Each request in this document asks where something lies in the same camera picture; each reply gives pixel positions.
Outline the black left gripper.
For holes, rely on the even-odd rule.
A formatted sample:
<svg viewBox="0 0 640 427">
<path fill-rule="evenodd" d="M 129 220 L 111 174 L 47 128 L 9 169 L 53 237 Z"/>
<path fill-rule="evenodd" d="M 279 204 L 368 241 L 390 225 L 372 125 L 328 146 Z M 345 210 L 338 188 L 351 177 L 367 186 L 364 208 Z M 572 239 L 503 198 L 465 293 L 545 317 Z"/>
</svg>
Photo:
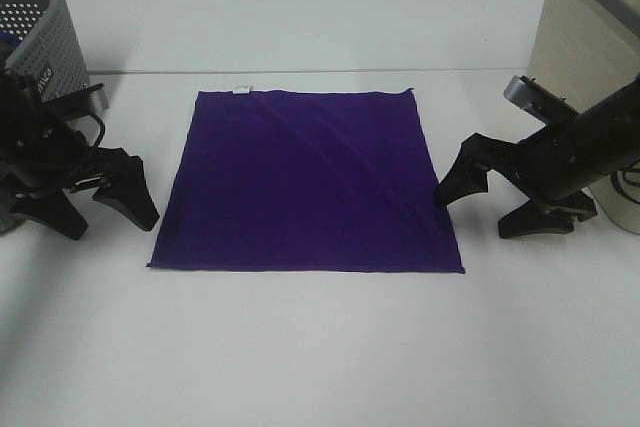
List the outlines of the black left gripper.
<svg viewBox="0 0 640 427">
<path fill-rule="evenodd" d="M 35 79 L 1 73 L 1 162 L 36 180 L 24 193 L 44 196 L 73 181 L 96 156 L 102 174 L 92 199 L 119 212 L 143 231 L 151 231 L 159 213 L 146 183 L 144 164 L 124 149 L 100 148 L 106 127 L 101 117 L 88 116 L 99 131 L 93 143 L 68 122 L 48 112 Z M 80 212 L 64 192 L 46 197 L 17 199 L 9 209 L 16 218 L 39 223 L 71 240 L 79 240 L 88 228 Z"/>
</svg>

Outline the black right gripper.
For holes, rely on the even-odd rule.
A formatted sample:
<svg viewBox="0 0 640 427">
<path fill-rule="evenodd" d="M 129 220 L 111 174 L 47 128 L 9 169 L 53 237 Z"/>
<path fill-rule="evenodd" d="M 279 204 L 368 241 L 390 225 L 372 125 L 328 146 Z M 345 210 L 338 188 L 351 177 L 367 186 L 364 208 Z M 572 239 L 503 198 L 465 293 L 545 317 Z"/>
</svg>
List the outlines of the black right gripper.
<svg viewBox="0 0 640 427">
<path fill-rule="evenodd" d="M 486 193 L 488 172 L 496 171 L 530 198 L 499 220 L 501 239 L 572 233 L 576 222 L 597 215 L 581 189 L 639 160 L 639 81 L 577 112 L 569 121 L 542 122 L 517 143 L 471 135 L 436 188 L 435 205 Z"/>
</svg>

